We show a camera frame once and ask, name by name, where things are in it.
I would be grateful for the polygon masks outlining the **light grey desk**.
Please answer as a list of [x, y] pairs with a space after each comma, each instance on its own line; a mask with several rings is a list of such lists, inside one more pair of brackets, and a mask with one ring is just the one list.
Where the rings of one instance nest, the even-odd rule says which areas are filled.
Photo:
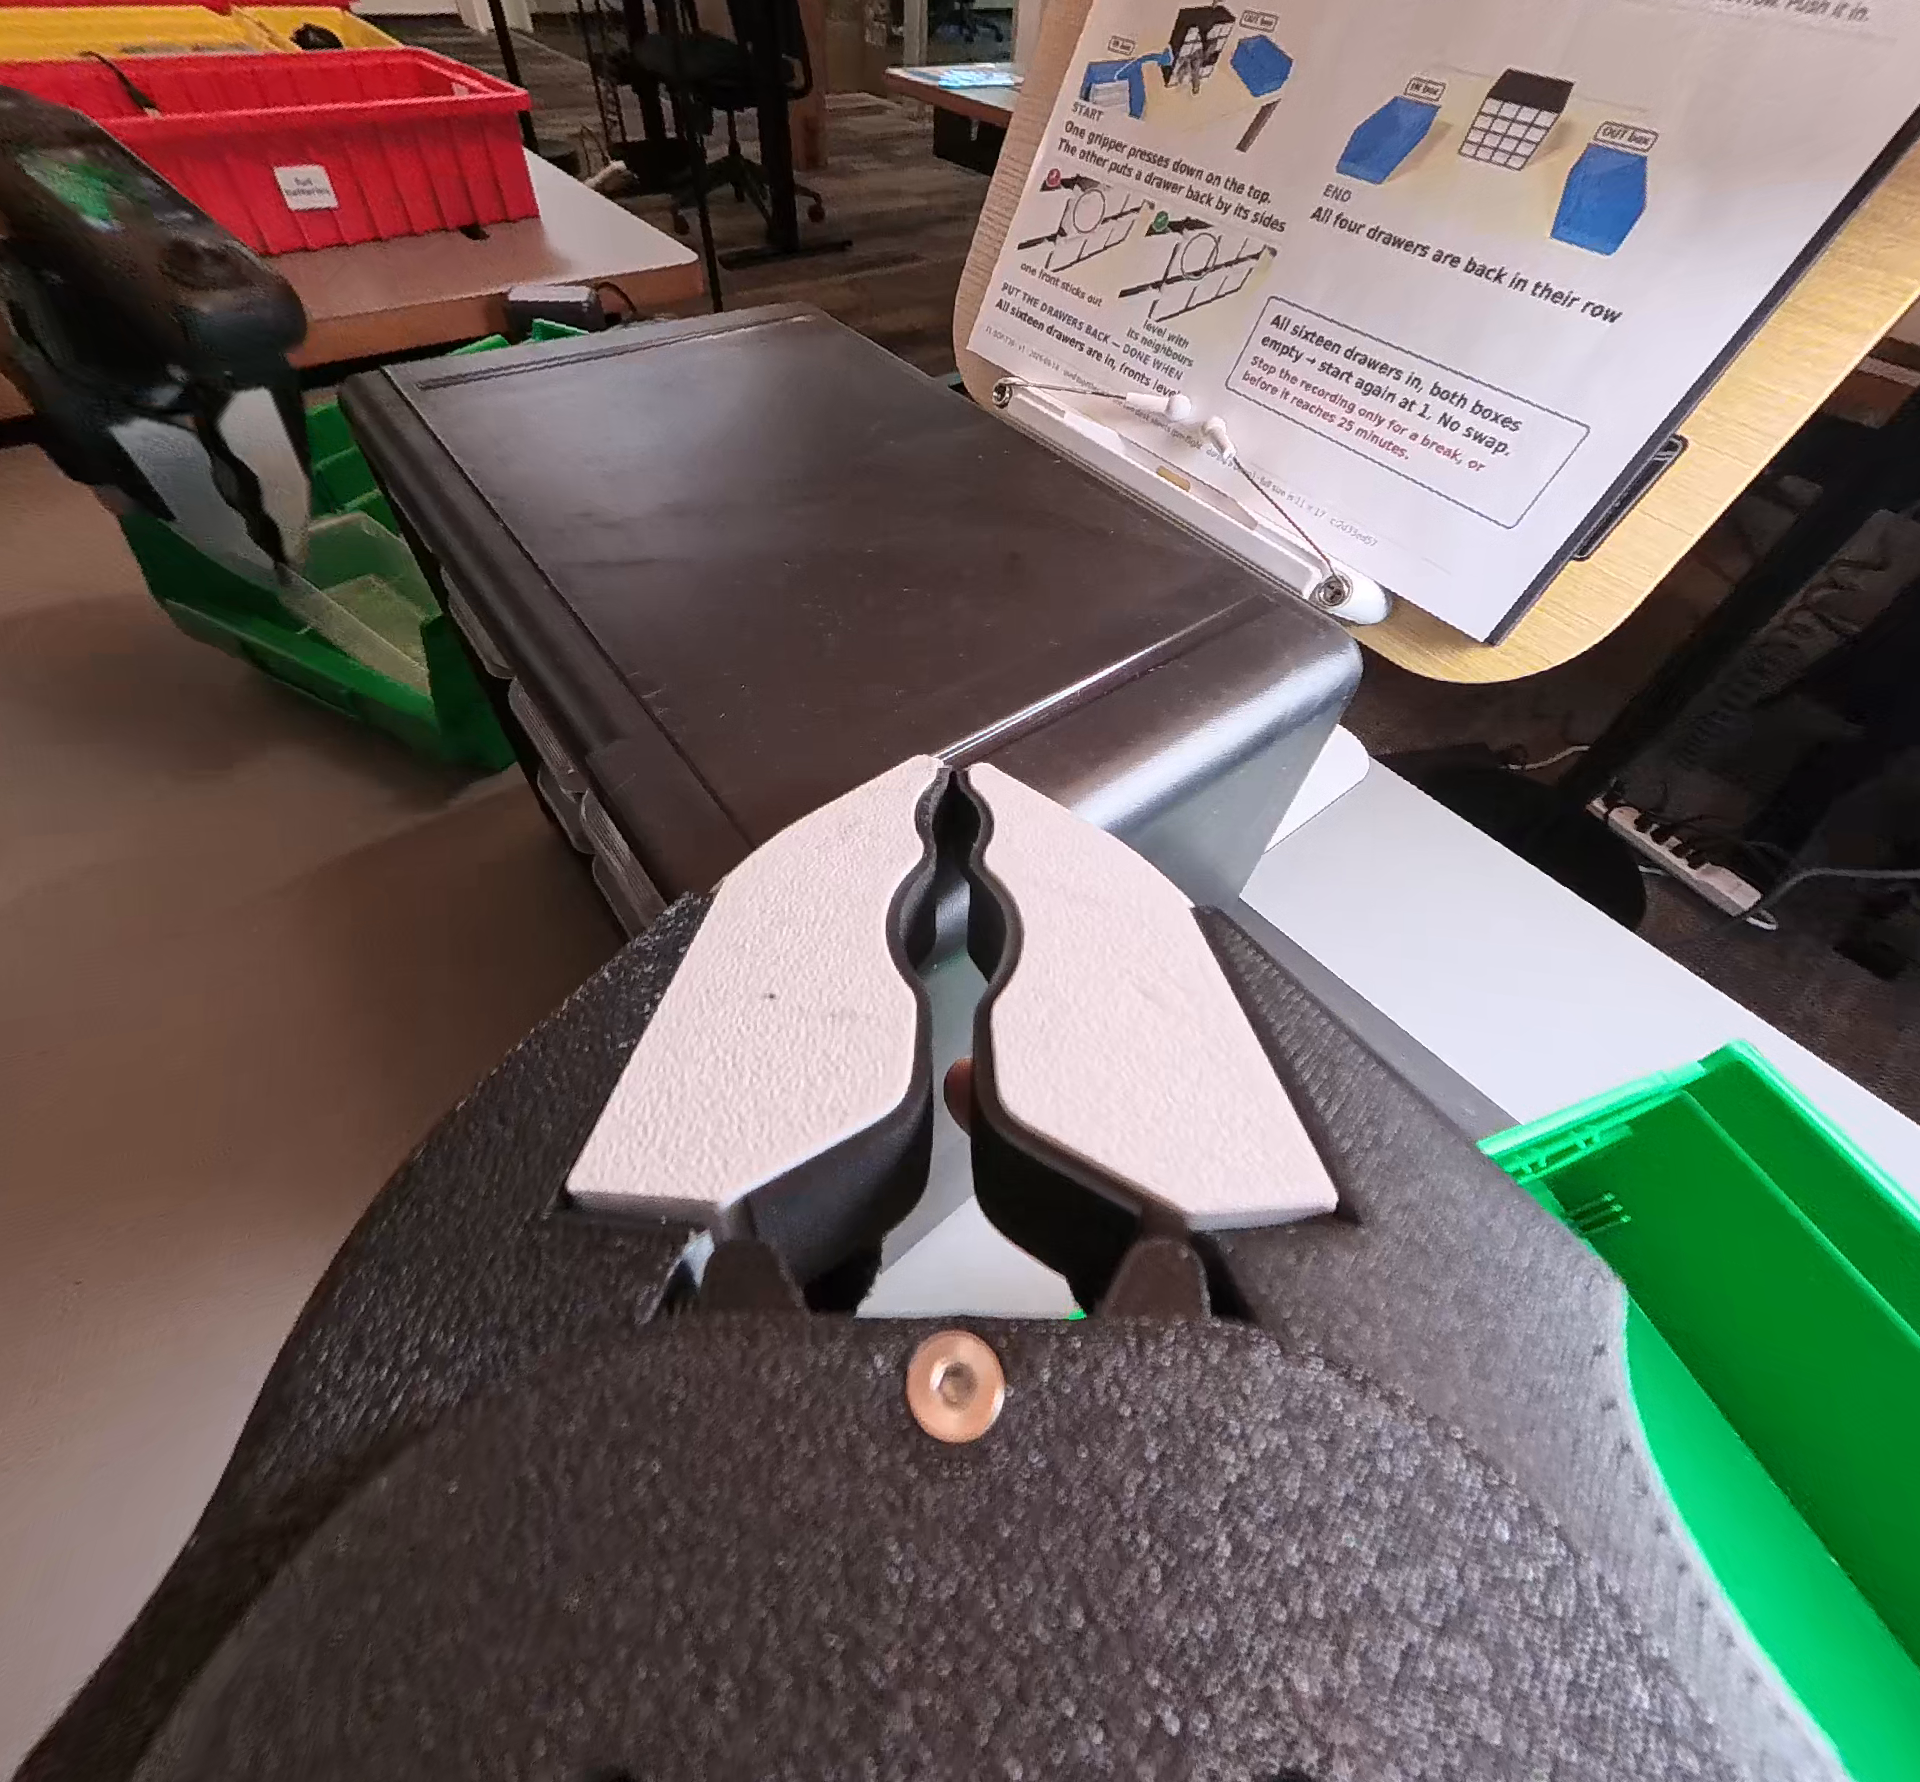
[[[184, 643], [108, 515], [4, 451], [4, 1776], [206, 1506], [389, 1174], [605, 961], [530, 793]], [[1247, 902], [1503, 1114], [1749, 1040], [1915, 1191], [1915, 1002], [1619, 930], [1386, 766]]]

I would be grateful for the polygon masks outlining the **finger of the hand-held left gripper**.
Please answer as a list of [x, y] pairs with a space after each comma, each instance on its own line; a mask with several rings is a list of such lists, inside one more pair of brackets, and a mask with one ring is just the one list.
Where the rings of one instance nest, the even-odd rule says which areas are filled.
[[276, 565], [252, 544], [233, 507], [224, 453], [212, 424], [120, 420], [123, 496], [231, 576], [276, 592]]
[[241, 389], [213, 423], [228, 471], [231, 500], [277, 569], [309, 560], [313, 480], [305, 409], [297, 384]]

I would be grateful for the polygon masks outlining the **wooden work table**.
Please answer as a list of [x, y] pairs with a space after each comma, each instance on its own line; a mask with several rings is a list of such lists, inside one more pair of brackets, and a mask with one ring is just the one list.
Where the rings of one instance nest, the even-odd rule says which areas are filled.
[[930, 110], [930, 147], [940, 163], [992, 176], [1021, 100], [1012, 62], [898, 65], [885, 93]]

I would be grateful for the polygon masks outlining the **white power strip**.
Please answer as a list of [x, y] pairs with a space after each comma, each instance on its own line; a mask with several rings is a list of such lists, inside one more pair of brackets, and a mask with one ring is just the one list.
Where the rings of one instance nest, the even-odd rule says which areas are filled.
[[1764, 887], [1746, 880], [1735, 867], [1680, 826], [1609, 794], [1592, 798], [1587, 813], [1639, 861], [1645, 874], [1676, 883], [1731, 919], [1764, 910]]

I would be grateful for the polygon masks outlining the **green plastic bin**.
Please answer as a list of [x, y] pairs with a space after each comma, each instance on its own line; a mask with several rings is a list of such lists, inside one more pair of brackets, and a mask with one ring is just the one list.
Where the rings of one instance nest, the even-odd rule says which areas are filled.
[[1746, 1043], [1480, 1144], [1628, 1292], [1676, 1515], [1846, 1777], [1918, 1776], [1915, 1200]]
[[[393, 505], [338, 400], [315, 404], [305, 428], [313, 518], [359, 509], [398, 531]], [[149, 595], [191, 640], [216, 646], [279, 688], [393, 737], [433, 761], [484, 772], [516, 761], [491, 695], [426, 576], [426, 599], [431, 608], [426, 627], [431, 704], [320, 640], [276, 592], [231, 576], [208, 556], [178, 543], [161, 522], [128, 515], [120, 527]]]

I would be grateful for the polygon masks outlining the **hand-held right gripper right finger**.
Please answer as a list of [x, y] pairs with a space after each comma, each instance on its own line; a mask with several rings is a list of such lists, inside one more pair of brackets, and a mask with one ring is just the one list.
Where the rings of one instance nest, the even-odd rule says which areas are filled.
[[980, 956], [978, 1134], [1200, 1234], [1333, 1213], [1330, 1171], [1188, 897], [1004, 770], [964, 783], [969, 871], [1001, 930]]

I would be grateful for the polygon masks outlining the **yellow plastic bin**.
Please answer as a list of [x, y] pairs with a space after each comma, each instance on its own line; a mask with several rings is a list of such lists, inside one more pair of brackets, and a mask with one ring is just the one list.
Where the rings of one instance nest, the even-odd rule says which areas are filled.
[[196, 5], [2, 7], [2, 62], [296, 51], [260, 23]]
[[393, 34], [349, 9], [318, 5], [293, 7], [236, 7], [233, 18], [244, 21], [287, 51], [324, 49], [393, 49], [400, 48]]

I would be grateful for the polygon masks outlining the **wood-edged side table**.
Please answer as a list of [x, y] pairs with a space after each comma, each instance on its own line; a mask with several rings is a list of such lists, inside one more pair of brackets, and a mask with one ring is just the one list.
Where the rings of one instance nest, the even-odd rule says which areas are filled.
[[608, 284], [617, 306], [642, 314], [703, 295], [696, 250], [552, 163], [525, 163], [539, 220], [273, 258], [309, 313], [293, 366], [327, 372], [503, 333], [508, 291], [518, 286]]

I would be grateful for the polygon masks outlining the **black drawer cabinet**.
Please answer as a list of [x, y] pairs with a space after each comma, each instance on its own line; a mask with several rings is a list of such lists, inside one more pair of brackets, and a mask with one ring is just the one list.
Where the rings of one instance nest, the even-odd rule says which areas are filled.
[[343, 409], [666, 905], [986, 761], [1243, 894], [1361, 673], [1275, 582], [808, 306], [389, 366]]

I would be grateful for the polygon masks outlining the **red bin with white label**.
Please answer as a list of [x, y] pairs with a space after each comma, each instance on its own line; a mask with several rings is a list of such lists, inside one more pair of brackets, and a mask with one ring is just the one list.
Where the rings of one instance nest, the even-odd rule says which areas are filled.
[[540, 216], [525, 93], [423, 48], [13, 62], [265, 256]]

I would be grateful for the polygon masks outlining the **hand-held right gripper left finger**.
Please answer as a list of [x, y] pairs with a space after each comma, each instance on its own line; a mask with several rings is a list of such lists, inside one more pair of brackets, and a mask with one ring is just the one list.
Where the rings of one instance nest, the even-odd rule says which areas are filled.
[[918, 756], [716, 884], [566, 1195], [719, 1231], [885, 1231], [918, 1200], [930, 1034], [907, 943], [950, 770]]

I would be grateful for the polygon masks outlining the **grid of clear drawers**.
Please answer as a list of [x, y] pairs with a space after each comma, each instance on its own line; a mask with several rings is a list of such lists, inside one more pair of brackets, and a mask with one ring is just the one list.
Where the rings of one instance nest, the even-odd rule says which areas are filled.
[[450, 617], [453, 617], [481, 669], [500, 688], [503, 704], [513, 716], [516, 756], [536, 791], [540, 806], [575, 855], [587, 862], [592, 880], [617, 922], [628, 935], [647, 930], [666, 910], [659, 887], [621, 835], [583, 763], [562, 741], [552, 719], [518, 683], [516, 672], [505, 651], [493, 640], [484, 617], [459, 595], [452, 582], [442, 582], [440, 588]]

